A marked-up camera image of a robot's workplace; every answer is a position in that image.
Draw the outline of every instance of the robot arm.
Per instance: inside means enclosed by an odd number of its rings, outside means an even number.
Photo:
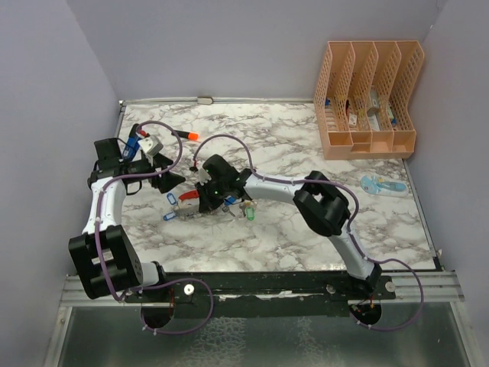
[[[173,162],[159,153],[163,145],[155,137],[146,137],[139,141],[143,157],[139,161],[122,159],[116,139],[105,139],[95,143],[99,157],[99,169],[89,178],[92,190],[92,208],[89,221],[82,235],[72,238],[69,243],[70,254],[78,271],[87,295],[95,299],[109,294],[99,263],[95,244],[96,205],[100,190],[113,177],[127,174],[153,173],[157,168],[164,169]],[[361,254],[347,233],[346,223],[350,217],[348,200],[338,189],[328,184],[305,183],[299,185],[288,177],[271,179],[287,180],[290,183],[261,180],[251,174],[249,169],[238,172],[224,158],[214,155],[203,165],[201,176],[204,179],[196,184],[199,192],[199,211],[208,213],[223,204],[228,196],[236,199],[267,199],[295,205],[309,228],[319,235],[328,237],[343,258],[350,279],[348,289],[344,290],[358,297],[369,297],[381,276],[381,268],[374,265]],[[312,180],[327,178],[318,171],[312,171],[307,177]],[[100,241],[109,276],[117,291],[145,287],[164,281],[164,273],[158,263],[140,263],[131,242],[121,225],[122,203],[126,196],[127,185],[141,182],[141,178],[123,179],[111,184],[102,199],[100,216]],[[177,174],[165,174],[148,179],[151,186],[166,193],[185,178]],[[360,239],[355,231],[351,233],[358,244]]]
[[[99,194],[113,177],[126,174],[149,174],[164,169],[173,163],[159,153],[163,145],[155,137],[140,140],[143,154],[140,160],[124,159],[117,139],[95,142],[98,169],[94,170],[88,184],[92,191],[92,206],[89,220],[82,235],[70,239],[69,250],[86,294],[98,298],[109,294],[95,244],[96,208]],[[128,236],[121,225],[122,204],[129,184],[141,182],[142,178],[113,182],[106,188],[100,213],[100,242],[110,278],[117,291],[131,287],[146,287],[163,278],[161,266],[156,262],[141,263]],[[166,172],[148,178],[152,187],[166,193],[185,181],[180,175]]]
[[[328,237],[335,246],[345,262],[352,290],[364,295],[371,294],[381,276],[381,267],[362,257],[351,240],[350,233],[347,232],[350,212],[346,197],[336,187],[328,184],[294,183],[301,179],[328,181],[322,173],[312,171],[307,177],[293,179],[266,175],[267,180],[262,180],[251,174],[249,169],[237,172],[219,155],[211,156],[202,169],[206,172],[207,179],[196,185],[201,213],[216,209],[227,196],[246,200],[276,200],[295,205],[309,228]],[[351,235],[355,237],[363,253],[366,253],[354,229],[351,229]]]

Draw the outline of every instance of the purple wall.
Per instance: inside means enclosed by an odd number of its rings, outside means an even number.
[[[411,103],[409,162],[436,248],[456,269],[489,362],[489,3],[449,2],[430,31]]]
[[[326,41],[422,40],[445,0],[67,0],[119,99],[312,98]]]
[[[41,365],[71,269],[96,159],[118,103],[63,0],[7,1],[0,13],[1,365]]]

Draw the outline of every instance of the desk organizer slot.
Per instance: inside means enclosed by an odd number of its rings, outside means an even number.
[[[413,153],[416,132],[407,104],[423,59],[417,41],[328,42],[314,95],[326,159],[407,158]],[[378,96],[374,109],[369,105],[372,88]],[[357,116],[356,124],[348,124],[350,114]]]
[[[355,52],[351,42],[328,42],[314,96],[323,151],[342,159],[353,141],[348,128],[346,101]]]
[[[372,132],[367,116],[367,100],[370,95],[378,52],[372,42],[354,42],[355,65],[348,91],[349,114],[357,116],[356,125],[348,125],[353,141],[352,154],[370,151]]]
[[[424,52],[418,41],[399,41],[401,61],[392,93],[390,105],[397,124],[393,128],[393,152],[397,158],[408,158],[414,152],[416,131],[407,111],[416,80],[424,61]]]

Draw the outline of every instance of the screw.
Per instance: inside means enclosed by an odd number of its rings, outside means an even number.
[[[386,284],[385,284],[385,289],[388,291],[388,292],[394,292],[396,290],[396,285],[392,282],[392,281],[388,281]]]
[[[336,293],[336,289],[330,284],[326,285],[326,290],[328,291],[329,294]]]

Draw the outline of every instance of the white marble tabletop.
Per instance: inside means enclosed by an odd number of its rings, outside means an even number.
[[[407,180],[401,160],[325,161],[312,104],[129,105],[119,137],[127,140],[134,123],[166,122],[175,129],[200,133],[200,140],[227,133],[244,140],[254,165],[267,174],[299,177],[311,170],[348,185],[360,200],[356,227],[364,246],[377,259],[395,257],[416,269],[434,269],[413,194],[396,198],[374,196],[360,187],[365,174]],[[176,139],[164,128],[158,134],[162,153],[176,157]],[[184,141],[183,159],[173,170],[187,182],[172,192],[193,189],[189,171],[198,143]],[[222,155],[239,171],[248,166],[245,151],[231,139],[218,138],[202,150],[199,164]],[[144,183],[124,202],[122,225],[141,261],[158,261],[166,271],[314,271],[344,270],[345,265],[325,237],[315,234],[295,206],[258,200],[255,219],[234,219],[218,211],[191,219],[162,220],[170,212],[166,194]],[[232,209],[239,213],[237,206]],[[401,269],[396,264],[384,269]]]

